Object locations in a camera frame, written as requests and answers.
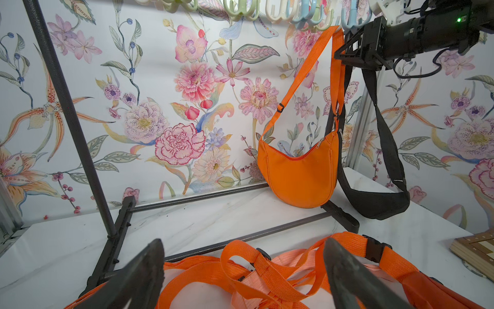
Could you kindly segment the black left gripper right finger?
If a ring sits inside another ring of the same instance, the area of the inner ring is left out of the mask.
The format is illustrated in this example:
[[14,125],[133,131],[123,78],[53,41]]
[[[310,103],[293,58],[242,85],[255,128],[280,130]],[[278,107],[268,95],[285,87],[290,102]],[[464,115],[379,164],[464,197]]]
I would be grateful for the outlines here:
[[324,245],[324,265],[335,308],[410,308],[335,239]]

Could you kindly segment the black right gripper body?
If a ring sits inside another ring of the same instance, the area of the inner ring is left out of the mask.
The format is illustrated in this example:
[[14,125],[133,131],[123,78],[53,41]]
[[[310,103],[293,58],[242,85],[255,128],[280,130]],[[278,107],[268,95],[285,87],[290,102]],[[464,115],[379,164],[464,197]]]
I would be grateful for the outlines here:
[[334,58],[346,66],[372,71],[388,68],[383,55],[387,20],[381,16],[360,28],[355,34],[349,33],[345,44],[334,52]]

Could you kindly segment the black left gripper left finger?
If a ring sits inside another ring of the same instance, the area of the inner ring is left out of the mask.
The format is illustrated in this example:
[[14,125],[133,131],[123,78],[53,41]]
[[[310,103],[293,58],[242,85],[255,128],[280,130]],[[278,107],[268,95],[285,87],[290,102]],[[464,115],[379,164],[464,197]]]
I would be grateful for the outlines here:
[[156,308],[165,279],[164,247],[154,239],[108,282],[73,302],[73,308]]

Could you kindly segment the rust orange crescent bag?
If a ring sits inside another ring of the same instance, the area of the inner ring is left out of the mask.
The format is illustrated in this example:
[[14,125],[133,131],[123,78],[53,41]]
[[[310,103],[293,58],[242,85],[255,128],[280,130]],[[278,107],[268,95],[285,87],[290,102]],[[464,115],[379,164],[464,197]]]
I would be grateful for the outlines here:
[[349,232],[276,260],[234,241],[223,250],[220,265],[234,306],[246,301],[259,308],[305,308],[303,300],[327,288],[336,308],[478,308],[388,245]]

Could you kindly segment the dark orange crescent bag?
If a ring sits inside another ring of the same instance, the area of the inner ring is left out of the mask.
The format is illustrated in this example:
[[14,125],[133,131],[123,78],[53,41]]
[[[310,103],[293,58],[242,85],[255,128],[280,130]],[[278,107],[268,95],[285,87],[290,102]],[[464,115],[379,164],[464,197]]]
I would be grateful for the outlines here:
[[165,279],[156,308],[170,308],[175,297],[193,283],[213,285],[232,294],[235,292],[234,283],[240,283],[251,274],[251,270],[230,260],[222,266],[221,259],[212,256],[193,256],[176,263],[164,263],[163,270]]

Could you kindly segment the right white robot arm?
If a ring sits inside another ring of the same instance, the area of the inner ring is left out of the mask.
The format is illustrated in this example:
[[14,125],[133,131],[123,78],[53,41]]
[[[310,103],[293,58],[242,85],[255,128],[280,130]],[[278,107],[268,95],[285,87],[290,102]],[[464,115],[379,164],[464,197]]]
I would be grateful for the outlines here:
[[493,1],[424,1],[415,10],[408,1],[369,1],[369,8],[375,18],[344,27],[347,38],[334,52],[347,66],[396,70],[426,52],[465,55],[482,32],[493,33]]

